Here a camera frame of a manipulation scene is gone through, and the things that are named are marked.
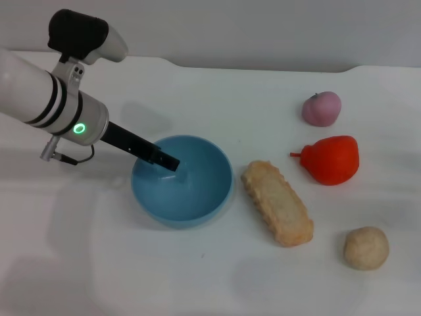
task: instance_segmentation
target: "toast slice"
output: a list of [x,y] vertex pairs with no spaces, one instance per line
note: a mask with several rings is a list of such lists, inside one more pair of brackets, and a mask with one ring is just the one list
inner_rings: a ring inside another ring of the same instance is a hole
[[266,161],[253,161],[241,180],[277,242],[293,247],[312,239],[313,221],[278,168]]

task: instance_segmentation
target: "blue bowl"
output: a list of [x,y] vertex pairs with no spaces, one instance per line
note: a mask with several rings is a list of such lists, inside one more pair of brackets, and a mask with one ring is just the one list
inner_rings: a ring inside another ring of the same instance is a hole
[[172,136],[156,143],[180,160],[176,172],[138,159],[132,190],[140,205],[172,228],[197,226],[213,218],[234,187],[231,164],[213,143],[195,136]]

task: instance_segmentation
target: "pink apple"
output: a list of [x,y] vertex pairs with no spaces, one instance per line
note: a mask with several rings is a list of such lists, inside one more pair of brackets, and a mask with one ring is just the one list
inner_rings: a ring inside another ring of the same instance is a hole
[[341,99],[334,92],[316,93],[303,104],[304,120],[311,125],[332,125],[341,112]]

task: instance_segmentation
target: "bowl rim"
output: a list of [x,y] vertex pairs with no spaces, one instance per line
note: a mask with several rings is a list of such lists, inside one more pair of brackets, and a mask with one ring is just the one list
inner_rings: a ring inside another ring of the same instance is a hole
[[142,163],[141,159],[137,158],[136,161],[135,161],[135,163],[134,163],[134,165],[133,165],[132,175],[131,175],[131,179],[130,179],[132,193],[133,193],[136,201],[143,208],[143,210],[146,213],[150,214],[150,216],[156,218],[158,221],[164,221],[164,222],[169,222],[169,223],[188,223],[188,222],[197,221],[197,220],[202,219],[204,217],[208,217],[210,214],[219,212],[222,209],[222,207],[226,204],[226,202],[229,200],[229,198],[230,198],[230,196],[232,195],[232,192],[233,192],[233,188],[234,188],[234,170],[232,168],[231,161],[228,159],[228,156],[225,154],[225,152],[218,145],[216,145],[214,142],[211,142],[210,140],[207,140],[207,139],[202,138],[202,137],[199,137],[199,136],[193,136],[193,135],[183,134],[183,135],[173,135],[173,136],[168,136],[168,137],[162,138],[160,140],[155,141],[154,144],[155,145],[159,145],[159,142],[163,142],[165,140],[170,140],[172,138],[183,138],[183,137],[196,138],[198,140],[203,140],[204,142],[207,142],[207,143],[210,143],[211,145],[213,145],[217,150],[219,150],[223,154],[224,158],[228,162],[228,166],[230,167],[230,175],[231,175],[230,188],[228,189],[228,191],[227,191],[227,193],[225,195],[225,198],[218,204],[218,206],[216,206],[212,211],[210,211],[210,212],[208,212],[208,213],[206,213],[206,214],[204,214],[204,215],[202,215],[200,217],[195,217],[194,219],[189,219],[189,220],[167,219],[166,217],[162,217],[162,216],[156,215],[153,212],[151,212],[150,210],[148,210],[148,208],[146,208],[146,206],[144,206],[144,204],[142,202],[140,202],[140,200],[137,198],[136,194],[134,193],[134,183],[133,183],[133,181],[134,181],[134,169],[135,169],[138,161],[140,161]]

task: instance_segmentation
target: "plastic fruit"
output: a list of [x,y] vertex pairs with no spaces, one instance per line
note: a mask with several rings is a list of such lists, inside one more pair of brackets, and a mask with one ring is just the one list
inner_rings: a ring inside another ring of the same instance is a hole
[[341,99],[334,92],[316,93],[303,104],[304,120],[311,125],[326,127],[332,125],[341,112]]
[[325,186],[349,180],[360,165],[357,141],[351,136],[325,138],[290,155],[300,157],[300,164]]

